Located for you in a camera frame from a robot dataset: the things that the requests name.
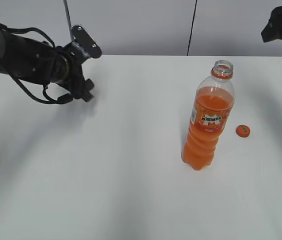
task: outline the mirinda logo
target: mirinda logo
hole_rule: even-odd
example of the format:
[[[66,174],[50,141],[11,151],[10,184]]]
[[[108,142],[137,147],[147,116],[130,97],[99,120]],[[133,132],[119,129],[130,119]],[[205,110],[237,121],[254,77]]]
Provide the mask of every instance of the mirinda logo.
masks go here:
[[[216,114],[213,116],[209,116],[208,114],[205,114],[204,117],[201,118],[203,121],[203,125],[208,126],[209,124],[221,124],[220,120],[222,120],[221,116],[217,116]]]

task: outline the orange bottle cap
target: orange bottle cap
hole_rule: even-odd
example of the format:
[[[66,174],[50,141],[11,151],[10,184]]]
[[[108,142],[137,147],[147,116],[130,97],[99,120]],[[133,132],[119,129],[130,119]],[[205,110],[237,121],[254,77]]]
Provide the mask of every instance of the orange bottle cap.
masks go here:
[[[239,125],[237,128],[236,128],[236,133],[238,136],[242,137],[242,138],[247,138],[250,133],[251,133],[251,130],[248,126],[246,125]]]

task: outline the orange liquid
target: orange liquid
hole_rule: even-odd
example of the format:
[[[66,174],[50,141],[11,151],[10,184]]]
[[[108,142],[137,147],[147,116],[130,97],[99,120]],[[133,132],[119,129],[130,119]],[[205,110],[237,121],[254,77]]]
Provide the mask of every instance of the orange liquid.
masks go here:
[[[225,111],[234,104],[233,96],[224,89],[206,86],[198,90],[196,101],[211,111]],[[211,164],[216,144],[221,132],[205,133],[198,130],[190,121],[189,133],[183,150],[182,159],[195,170]]]

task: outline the bottle neck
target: bottle neck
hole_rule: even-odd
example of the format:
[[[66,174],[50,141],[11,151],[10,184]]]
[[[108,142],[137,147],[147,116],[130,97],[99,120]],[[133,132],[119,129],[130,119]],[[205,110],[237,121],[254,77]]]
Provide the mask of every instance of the bottle neck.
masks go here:
[[[212,68],[211,75],[217,79],[218,82],[224,82],[233,77],[233,65],[226,60],[219,60]]]
[[[220,77],[217,77],[215,75],[212,74],[212,78],[219,82],[219,83],[226,83],[226,82],[230,82],[231,81],[231,78],[220,78]]]

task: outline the plastic bottle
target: plastic bottle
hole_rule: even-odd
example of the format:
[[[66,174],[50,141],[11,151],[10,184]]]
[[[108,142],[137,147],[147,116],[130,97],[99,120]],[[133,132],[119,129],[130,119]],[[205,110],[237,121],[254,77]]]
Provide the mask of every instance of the plastic bottle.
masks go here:
[[[233,65],[220,60],[201,82],[190,118],[182,159],[195,170],[211,164],[216,144],[234,104]]]

